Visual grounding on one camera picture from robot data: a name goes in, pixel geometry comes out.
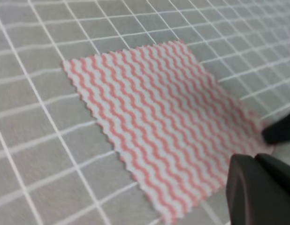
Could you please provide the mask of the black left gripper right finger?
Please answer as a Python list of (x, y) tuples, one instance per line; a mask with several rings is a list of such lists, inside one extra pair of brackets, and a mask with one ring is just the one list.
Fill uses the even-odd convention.
[(268, 154), (257, 154), (255, 160), (280, 186), (290, 188), (290, 165)]

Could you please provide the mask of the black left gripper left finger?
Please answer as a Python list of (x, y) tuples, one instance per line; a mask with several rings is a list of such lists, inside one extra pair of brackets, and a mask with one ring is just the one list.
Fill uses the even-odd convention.
[(280, 186), (255, 157), (231, 157), (226, 198), (232, 225), (290, 225), (290, 187)]

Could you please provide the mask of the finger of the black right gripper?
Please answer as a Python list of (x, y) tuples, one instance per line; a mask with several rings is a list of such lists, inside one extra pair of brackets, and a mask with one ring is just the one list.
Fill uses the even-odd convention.
[(261, 134), (267, 144), (290, 142), (290, 113), (281, 120), (263, 129)]

